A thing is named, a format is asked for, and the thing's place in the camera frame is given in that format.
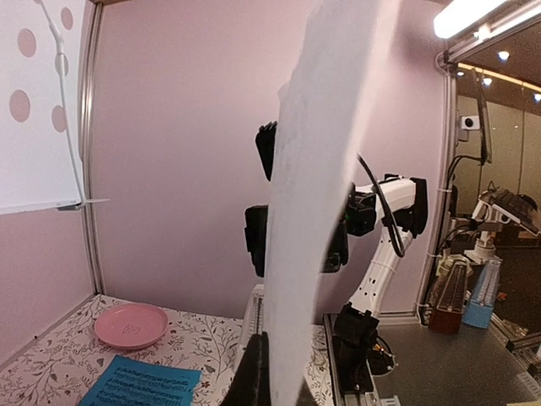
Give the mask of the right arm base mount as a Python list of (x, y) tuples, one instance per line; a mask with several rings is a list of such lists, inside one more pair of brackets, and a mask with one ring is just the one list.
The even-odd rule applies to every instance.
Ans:
[(347, 303), (333, 324), (332, 353), (341, 395), (360, 395), (374, 390), (376, 376), (391, 372), (396, 366), (388, 343), (379, 335), (380, 321), (369, 310), (361, 312)]

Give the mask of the white sheet music page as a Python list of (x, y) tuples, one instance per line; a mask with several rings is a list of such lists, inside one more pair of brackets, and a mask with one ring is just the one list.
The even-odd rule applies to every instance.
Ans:
[(401, 4), (322, 1), (281, 88), (265, 248), (270, 401), (294, 405), (331, 238), (382, 81)]

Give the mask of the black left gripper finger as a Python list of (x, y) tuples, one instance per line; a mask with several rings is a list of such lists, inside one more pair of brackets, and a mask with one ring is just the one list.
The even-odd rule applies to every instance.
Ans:
[(235, 372), (223, 406), (266, 406), (271, 404), (269, 338), (254, 334)]

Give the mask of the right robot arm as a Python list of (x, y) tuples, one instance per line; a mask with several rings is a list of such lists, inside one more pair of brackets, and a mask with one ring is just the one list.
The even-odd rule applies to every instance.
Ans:
[(331, 332), (331, 370), (341, 394), (371, 392), (374, 375), (395, 365), (377, 332), (382, 297), (410, 243), (428, 221), (428, 186), (423, 178), (387, 174), (368, 186), (352, 186), (323, 266), (335, 273), (349, 259), (350, 236), (363, 237), (382, 226), (377, 249), (362, 282), (336, 316)]

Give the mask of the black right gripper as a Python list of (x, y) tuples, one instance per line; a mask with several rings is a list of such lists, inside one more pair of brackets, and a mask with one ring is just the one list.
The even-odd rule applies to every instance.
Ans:
[[(255, 144), (260, 156), (265, 177), (271, 180), (274, 162), (277, 121), (270, 122), (259, 128), (255, 136)], [(255, 274), (265, 276), (265, 241), (268, 206), (251, 206), (244, 212), (244, 235), (247, 251), (250, 254)], [(347, 242), (347, 226), (345, 212), (340, 217), (329, 249), (323, 273), (335, 273), (345, 266), (349, 260)]]

